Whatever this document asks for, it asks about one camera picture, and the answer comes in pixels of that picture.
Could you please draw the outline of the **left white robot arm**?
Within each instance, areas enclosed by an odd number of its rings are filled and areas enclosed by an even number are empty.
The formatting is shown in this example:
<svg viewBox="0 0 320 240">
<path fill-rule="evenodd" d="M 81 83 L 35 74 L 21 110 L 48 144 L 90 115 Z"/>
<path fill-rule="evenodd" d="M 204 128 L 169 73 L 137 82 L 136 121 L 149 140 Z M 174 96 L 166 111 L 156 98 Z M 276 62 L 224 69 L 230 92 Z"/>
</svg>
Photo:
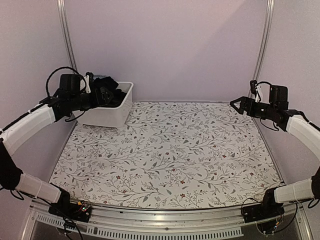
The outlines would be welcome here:
<svg viewBox="0 0 320 240">
<path fill-rule="evenodd" d="M 59 91 L 56 97 L 47 97 L 19 120 L 4 128 L 0 134 L 0 185 L 5 190 L 17 190 L 35 198 L 54 203 L 55 209 L 63 216 L 74 213 L 74 205 L 61 198 L 62 190 L 37 177 L 23 172 L 14 163 L 12 156 L 27 140 L 43 128 L 68 117 L 74 111 L 87 111 L 108 105 L 113 93 L 105 87 L 89 93 Z"/>
</svg>

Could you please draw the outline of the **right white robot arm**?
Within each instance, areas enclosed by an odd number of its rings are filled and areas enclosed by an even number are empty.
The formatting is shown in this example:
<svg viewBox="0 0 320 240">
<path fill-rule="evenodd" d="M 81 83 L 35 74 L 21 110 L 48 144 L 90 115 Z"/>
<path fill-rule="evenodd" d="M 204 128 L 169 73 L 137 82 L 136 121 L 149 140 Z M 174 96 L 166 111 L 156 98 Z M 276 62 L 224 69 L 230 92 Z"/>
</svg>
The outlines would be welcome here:
<svg viewBox="0 0 320 240">
<path fill-rule="evenodd" d="M 320 129 L 307 120 L 301 111 L 283 109 L 283 105 L 257 102 L 246 96 L 231 101 L 230 106 L 241 115 L 246 113 L 253 118 L 274 122 L 279 129 L 303 143 L 317 158 L 320 157 Z M 278 204 L 319 198 L 320 171 L 317 170 L 308 179 L 267 190 L 258 213 L 262 218 L 269 218 L 278 210 Z"/>
</svg>

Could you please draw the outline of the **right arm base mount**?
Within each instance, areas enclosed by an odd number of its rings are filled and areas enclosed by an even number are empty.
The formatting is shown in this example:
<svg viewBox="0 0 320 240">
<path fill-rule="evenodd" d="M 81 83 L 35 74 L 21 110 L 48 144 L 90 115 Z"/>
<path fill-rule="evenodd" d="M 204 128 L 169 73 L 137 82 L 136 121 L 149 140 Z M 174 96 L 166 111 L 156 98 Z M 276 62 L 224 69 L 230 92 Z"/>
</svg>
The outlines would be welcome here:
<svg viewBox="0 0 320 240">
<path fill-rule="evenodd" d="M 262 199 L 261 203 L 249 206 L 241 206 L 241 215 L 245 223 L 261 221 L 285 213 L 283 203 L 277 203 L 275 200 L 275 189 L 268 189 Z"/>
</svg>

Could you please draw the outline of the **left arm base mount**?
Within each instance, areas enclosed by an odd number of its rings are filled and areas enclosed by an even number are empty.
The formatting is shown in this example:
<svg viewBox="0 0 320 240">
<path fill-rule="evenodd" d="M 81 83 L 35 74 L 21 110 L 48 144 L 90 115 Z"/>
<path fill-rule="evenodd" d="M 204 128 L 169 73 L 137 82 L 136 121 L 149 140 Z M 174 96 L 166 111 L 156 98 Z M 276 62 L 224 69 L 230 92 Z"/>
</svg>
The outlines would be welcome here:
<svg viewBox="0 0 320 240">
<path fill-rule="evenodd" d="M 48 212 L 59 217 L 68 217 L 71 220 L 88 223 L 92 213 L 92 205 L 84 200 L 71 202 L 70 194 L 62 191 L 57 203 L 51 203 Z"/>
</svg>

